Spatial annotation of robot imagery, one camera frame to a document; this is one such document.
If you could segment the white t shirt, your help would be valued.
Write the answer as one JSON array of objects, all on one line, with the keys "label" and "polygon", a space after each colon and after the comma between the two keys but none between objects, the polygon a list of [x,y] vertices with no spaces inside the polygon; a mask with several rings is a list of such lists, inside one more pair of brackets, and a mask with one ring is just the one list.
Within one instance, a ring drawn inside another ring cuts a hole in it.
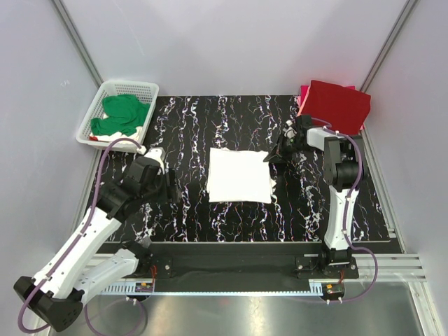
[{"label": "white t shirt", "polygon": [[266,157],[266,151],[211,148],[206,184],[210,203],[270,204],[276,183]]}]

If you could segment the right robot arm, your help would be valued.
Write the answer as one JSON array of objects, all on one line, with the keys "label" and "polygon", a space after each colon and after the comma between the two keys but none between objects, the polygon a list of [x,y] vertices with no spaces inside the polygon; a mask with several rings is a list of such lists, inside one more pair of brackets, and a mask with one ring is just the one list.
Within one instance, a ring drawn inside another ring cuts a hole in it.
[{"label": "right robot arm", "polygon": [[323,152],[323,175],[330,191],[330,213],[321,251],[310,270],[334,277],[351,264],[351,227],[361,181],[367,176],[364,142],[360,134],[331,129],[328,122],[314,124],[310,115],[286,121],[279,138],[265,157],[270,164],[286,163],[294,153],[309,149]]}]

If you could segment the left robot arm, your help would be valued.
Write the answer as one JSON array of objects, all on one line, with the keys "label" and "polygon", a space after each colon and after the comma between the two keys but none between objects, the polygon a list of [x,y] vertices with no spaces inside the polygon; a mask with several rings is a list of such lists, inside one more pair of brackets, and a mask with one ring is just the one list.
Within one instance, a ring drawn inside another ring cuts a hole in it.
[{"label": "left robot arm", "polygon": [[155,273],[150,239],[125,240],[109,259],[89,271],[87,264],[102,244],[145,204],[177,202],[181,196],[165,151],[152,148],[130,165],[119,181],[95,188],[80,225],[57,254],[34,276],[21,276],[13,288],[30,309],[57,332],[66,330],[91,299],[126,276]]}]

